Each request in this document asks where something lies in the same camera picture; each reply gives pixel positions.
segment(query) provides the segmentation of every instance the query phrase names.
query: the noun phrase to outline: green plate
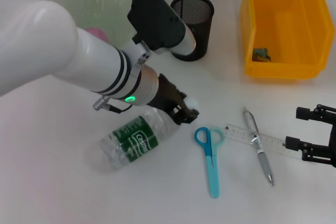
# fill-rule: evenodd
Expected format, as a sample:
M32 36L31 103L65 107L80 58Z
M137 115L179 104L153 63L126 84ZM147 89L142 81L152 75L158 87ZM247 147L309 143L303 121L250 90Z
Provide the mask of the green plate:
M114 47L121 47L137 33L127 19L132 0L51 0L71 14L77 27L99 28Z

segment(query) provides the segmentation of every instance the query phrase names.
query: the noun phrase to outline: pink object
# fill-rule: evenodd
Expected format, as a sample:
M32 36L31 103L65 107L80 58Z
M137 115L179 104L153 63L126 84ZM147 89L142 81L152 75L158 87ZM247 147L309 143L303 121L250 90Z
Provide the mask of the pink object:
M107 38L105 33L99 28L90 27L90 28L86 28L85 31L91 33L92 35L96 36L97 38L100 38L101 40L105 41L106 43L109 42L109 39Z

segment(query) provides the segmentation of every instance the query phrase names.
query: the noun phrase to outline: green bottle label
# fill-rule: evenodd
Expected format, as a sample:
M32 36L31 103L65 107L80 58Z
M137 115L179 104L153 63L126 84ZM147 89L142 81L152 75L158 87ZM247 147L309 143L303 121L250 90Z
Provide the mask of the green bottle label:
M158 146L152 129L142 116L112 132L119 140L127 159L130 162L138 159L149 150Z

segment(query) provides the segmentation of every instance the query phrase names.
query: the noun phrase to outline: plastic water bottle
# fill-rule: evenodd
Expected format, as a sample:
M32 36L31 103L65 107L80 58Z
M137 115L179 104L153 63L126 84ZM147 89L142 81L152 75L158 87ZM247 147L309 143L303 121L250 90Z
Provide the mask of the plastic water bottle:
M100 147L112 167L119 169L169 139L178 129L179 125L165 112L153 108L104 137Z

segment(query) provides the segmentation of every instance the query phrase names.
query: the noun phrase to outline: green indicator light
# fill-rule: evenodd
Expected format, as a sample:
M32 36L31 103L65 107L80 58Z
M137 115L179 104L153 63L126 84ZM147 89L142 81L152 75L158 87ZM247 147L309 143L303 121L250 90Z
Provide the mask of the green indicator light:
M135 97L127 97L125 99L125 102L133 102L133 101L135 101Z

